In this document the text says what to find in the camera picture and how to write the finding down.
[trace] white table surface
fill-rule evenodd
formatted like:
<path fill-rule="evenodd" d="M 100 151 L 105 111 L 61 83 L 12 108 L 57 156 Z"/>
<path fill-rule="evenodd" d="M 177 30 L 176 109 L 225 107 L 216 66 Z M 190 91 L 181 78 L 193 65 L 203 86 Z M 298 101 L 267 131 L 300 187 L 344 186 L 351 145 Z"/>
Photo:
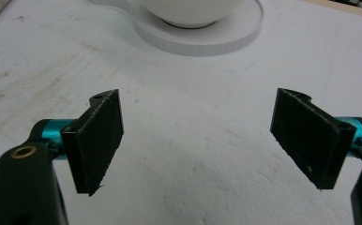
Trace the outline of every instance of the white table surface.
<path fill-rule="evenodd" d="M 55 161 L 70 224 L 353 224 L 362 168 L 320 191 L 269 132 L 278 87 L 362 116 L 362 16 L 261 0 L 248 47 L 215 57 L 155 49 L 127 14 L 85 0 L 13 0 L 0 15 L 0 155 L 45 118 L 78 118 L 119 89 L 125 135 L 96 195 Z"/>

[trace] brass insert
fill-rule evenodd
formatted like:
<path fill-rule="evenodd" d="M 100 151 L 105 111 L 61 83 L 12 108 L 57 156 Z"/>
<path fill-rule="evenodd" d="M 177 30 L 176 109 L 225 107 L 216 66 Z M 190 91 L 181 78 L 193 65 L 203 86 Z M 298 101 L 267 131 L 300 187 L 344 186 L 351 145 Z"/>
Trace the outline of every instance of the brass insert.
<path fill-rule="evenodd" d="M 15 150 L 11 156 L 15 159 L 27 158 L 32 156 L 36 150 L 37 148 L 35 146 L 24 146 Z"/>

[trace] black rubber pad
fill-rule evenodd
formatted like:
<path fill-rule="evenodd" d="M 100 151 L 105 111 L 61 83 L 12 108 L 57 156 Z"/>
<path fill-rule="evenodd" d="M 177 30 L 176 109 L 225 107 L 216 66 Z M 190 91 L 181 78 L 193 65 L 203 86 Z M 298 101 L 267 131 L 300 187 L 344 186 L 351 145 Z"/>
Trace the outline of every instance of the black rubber pad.
<path fill-rule="evenodd" d="M 104 177 L 124 130 L 119 92 L 113 90 L 90 98 L 90 108 L 61 136 L 78 193 L 92 196 Z"/>
<path fill-rule="evenodd" d="M 356 128 L 310 102 L 305 94 L 279 89 L 271 132 L 318 189 L 334 188 Z"/>

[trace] blue anodized part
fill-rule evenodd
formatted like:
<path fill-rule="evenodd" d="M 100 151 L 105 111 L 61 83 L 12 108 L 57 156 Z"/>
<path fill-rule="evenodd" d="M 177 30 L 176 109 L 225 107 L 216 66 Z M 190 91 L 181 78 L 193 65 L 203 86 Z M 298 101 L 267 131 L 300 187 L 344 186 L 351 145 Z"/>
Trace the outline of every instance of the blue anodized part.
<path fill-rule="evenodd" d="M 360 121 L 354 117 L 336 117 L 336 119 L 356 127 L 356 132 L 353 138 L 353 142 L 351 143 L 351 149 L 362 148 L 362 145 L 359 144 L 360 140 L 362 140 L 362 123 L 360 123 Z M 352 157 L 353 154 L 349 152 L 347 156 Z"/>
<path fill-rule="evenodd" d="M 51 120 L 46 124 L 46 127 L 44 127 L 44 130 L 41 133 L 42 139 L 50 140 L 56 145 L 55 149 L 50 149 L 51 151 L 58 153 L 59 157 L 56 159 L 68 159 L 62 142 L 61 129 L 69 126 L 73 121 L 73 119 Z"/>

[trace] wooden edge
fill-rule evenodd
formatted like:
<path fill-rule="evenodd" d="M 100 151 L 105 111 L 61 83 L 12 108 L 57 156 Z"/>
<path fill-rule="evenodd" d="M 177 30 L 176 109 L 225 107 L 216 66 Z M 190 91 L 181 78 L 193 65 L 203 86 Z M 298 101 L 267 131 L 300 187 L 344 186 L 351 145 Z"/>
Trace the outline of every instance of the wooden edge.
<path fill-rule="evenodd" d="M 348 6 L 348 5 L 344 5 L 341 3 L 332 2 L 332 1 L 328 1 L 328 0 L 305 0 L 305 1 L 315 4 L 315 5 L 328 7 L 328 8 L 334 8 L 337 10 L 342 10 L 342 11 L 346 11 L 349 13 L 353 13 L 353 14 L 362 16 L 362 7 Z"/>

